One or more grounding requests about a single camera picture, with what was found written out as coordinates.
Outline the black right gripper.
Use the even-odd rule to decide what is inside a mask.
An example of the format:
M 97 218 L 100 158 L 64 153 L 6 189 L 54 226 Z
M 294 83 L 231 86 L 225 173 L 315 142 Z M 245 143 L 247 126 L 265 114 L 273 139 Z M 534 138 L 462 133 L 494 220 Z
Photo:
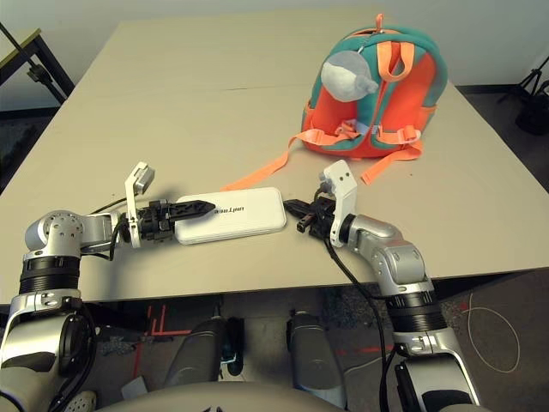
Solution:
M 309 227 L 309 235 L 317 239 L 329 239 L 334 221 L 335 200 L 326 196 L 317 196 L 307 203 L 298 199 L 285 201 L 285 210 L 290 215 L 305 215 L 297 222 L 297 230 L 304 233 Z

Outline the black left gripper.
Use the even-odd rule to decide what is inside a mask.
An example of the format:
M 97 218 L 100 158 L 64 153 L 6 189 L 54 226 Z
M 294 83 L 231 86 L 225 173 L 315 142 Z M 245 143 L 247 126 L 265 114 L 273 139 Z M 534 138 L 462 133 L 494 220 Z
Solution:
M 173 221 L 196 219 L 215 210 L 215 205 L 203 200 L 169 203 L 165 199 L 152 201 L 136 211 L 136 228 L 140 240 L 161 243 L 172 239 Z

